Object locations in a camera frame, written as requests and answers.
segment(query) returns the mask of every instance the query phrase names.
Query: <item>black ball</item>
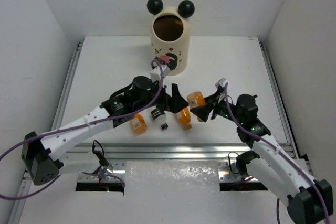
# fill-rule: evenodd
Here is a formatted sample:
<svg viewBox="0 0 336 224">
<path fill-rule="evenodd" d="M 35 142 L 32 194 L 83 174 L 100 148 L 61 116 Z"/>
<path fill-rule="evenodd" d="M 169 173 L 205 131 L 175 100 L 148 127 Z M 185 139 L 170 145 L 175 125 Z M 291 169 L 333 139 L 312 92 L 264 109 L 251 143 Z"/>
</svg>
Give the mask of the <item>black ball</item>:
<svg viewBox="0 0 336 224">
<path fill-rule="evenodd" d="M 147 2 L 147 10 L 153 14 L 156 15 L 163 9 L 163 3 L 162 0 L 148 0 Z"/>
<path fill-rule="evenodd" d="M 195 6 L 190 0 L 184 0 L 178 5 L 179 14 L 184 18 L 190 18 L 195 12 Z"/>
</svg>

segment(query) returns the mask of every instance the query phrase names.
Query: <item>bottle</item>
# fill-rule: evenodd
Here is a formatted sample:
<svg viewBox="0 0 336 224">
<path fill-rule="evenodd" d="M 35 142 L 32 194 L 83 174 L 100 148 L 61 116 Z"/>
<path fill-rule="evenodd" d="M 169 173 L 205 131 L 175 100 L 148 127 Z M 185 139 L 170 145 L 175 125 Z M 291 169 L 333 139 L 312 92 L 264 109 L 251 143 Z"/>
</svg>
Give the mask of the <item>bottle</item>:
<svg viewBox="0 0 336 224">
<path fill-rule="evenodd" d="M 134 115 L 134 118 L 131 120 L 131 127 L 136 135 L 141 135 L 147 130 L 145 120 L 140 114 Z"/>
<path fill-rule="evenodd" d="M 206 104 L 202 92 L 199 92 L 199 91 L 196 91 L 196 92 L 193 92 L 193 93 L 189 94 L 187 96 L 187 101 L 188 101 L 189 107 L 191 109 L 195 108 L 195 107 L 198 107 L 198 106 L 204 106 Z"/>
<path fill-rule="evenodd" d="M 162 130 L 168 128 L 168 125 L 166 124 L 167 116 L 164 111 L 156 108 L 151 112 L 151 116 L 154 120 L 154 124 L 160 127 Z"/>
<path fill-rule="evenodd" d="M 191 116 L 188 107 L 184 108 L 179 113 L 177 113 L 176 118 L 184 131 L 190 130 L 193 127 L 190 123 Z"/>
</svg>

